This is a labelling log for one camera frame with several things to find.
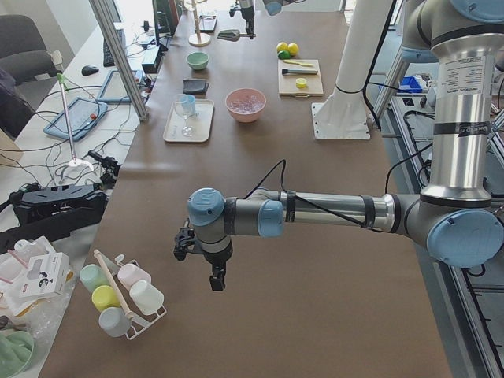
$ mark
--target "yellow mug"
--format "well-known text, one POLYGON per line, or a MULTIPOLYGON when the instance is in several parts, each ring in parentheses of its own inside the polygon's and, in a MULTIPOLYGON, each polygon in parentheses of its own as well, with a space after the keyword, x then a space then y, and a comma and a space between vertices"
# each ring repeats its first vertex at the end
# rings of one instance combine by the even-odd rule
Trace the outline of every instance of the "yellow mug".
POLYGON ((101 313, 104 309, 109 307, 120 307, 119 299, 116 293, 109 285, 98 286, 91 296, 94 307, 101 313))

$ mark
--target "white tray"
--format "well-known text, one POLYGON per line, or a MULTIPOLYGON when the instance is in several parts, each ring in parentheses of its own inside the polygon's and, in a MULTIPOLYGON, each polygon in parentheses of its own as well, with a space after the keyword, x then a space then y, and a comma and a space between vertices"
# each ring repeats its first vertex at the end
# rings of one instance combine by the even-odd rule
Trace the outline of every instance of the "white tray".
POLYGON ((183 118, 170 109, 168 121, 166 122, 163 139, 166 142, 178 143, 202 143, 210 137, 210 128, 212 126, 213 101, 207 99, 196 99, 196 113, 198 115, 187 118, 187 124, 193 127, 192 136, 182 135, 184 126, 183 118))

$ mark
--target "white mug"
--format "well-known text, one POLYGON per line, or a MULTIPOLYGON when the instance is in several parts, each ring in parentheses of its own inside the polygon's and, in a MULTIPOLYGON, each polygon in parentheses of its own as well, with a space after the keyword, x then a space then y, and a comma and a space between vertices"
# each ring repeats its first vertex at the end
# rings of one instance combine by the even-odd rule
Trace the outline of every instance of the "white mug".
POLYGON ((144 315, 152 315, 163 306, 165 296, 145 280, 137 281, 129 291, 129 296, 144 315))

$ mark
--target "green bowl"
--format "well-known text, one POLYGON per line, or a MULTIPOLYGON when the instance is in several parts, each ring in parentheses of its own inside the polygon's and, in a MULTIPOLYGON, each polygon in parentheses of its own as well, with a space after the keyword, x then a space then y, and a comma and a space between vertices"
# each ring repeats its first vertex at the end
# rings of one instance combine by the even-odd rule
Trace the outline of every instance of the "green bowl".
POLYGON ((204 69, 208 65, 208 54, 196 51, 187 55, 186 62, 195 70, 204 69))
POLYGON ((0 340, 0 377, 8 378, 23 372, 32 362, 35 344, 25 331, 15 331, 0 340))

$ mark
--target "knife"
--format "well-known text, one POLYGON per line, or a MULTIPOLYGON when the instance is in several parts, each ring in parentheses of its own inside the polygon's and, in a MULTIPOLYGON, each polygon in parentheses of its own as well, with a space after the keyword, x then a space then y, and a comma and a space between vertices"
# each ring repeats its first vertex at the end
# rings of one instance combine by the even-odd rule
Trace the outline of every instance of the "knife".
POLYGON ((282 75, 316 75, 316 69, 282 69, 282 75))

